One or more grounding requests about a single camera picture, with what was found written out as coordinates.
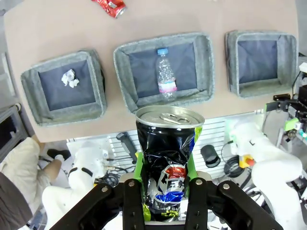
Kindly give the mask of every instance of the black shoe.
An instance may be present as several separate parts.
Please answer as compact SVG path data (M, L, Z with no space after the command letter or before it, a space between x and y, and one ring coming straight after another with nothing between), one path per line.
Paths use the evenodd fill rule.
M62 150L62 151L59 151L59 150L56 150L56 149L49 149L47 151L47 155L51 158L55 158L57 155L62 155L64 160L67 160L70 156L71 156L71 153L68 151L68 150Z

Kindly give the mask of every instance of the can pull tab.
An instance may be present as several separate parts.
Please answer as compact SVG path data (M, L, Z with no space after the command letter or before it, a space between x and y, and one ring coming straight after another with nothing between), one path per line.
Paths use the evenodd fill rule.
M161 114L160 118L164 121L168 121L171 123L175 123L177 125L188 125L191 122L183 116L175 115L175 114Z

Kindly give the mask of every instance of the beige shorts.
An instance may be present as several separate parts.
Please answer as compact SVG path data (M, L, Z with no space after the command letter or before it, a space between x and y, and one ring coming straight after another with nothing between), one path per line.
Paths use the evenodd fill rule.
M42 204L44 189L50 185L49 177L37 167L39 152L39 145L27 138L0 163L0 172L23 194L33 214Z

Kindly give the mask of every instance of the beige tabletop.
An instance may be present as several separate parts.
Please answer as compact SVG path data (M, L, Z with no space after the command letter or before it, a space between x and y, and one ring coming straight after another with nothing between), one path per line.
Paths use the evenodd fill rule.
M232 30L271 29L297 37L294 0L125 0L128 9L111 18L91 0L26 0L5 14L5 34L24 108L42 142L135 129L124 105L113 65L113 51L127 42L161 35L205 31L213 41L215 95L190 106L205 118L251 112L272 95L240 99L228 90L224 35ZM94 48L106 77L108 108L103 118L80 124L40 127L32 117L20 81L23 71L48 58Z

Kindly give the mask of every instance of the bottle label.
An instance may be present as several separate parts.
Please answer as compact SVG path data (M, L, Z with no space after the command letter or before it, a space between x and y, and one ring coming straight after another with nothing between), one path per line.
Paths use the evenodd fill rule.
M166 93L166 92L175 92L177 91L177 86L174 81L170 81L167 83L158 83L159 85L159 92Z

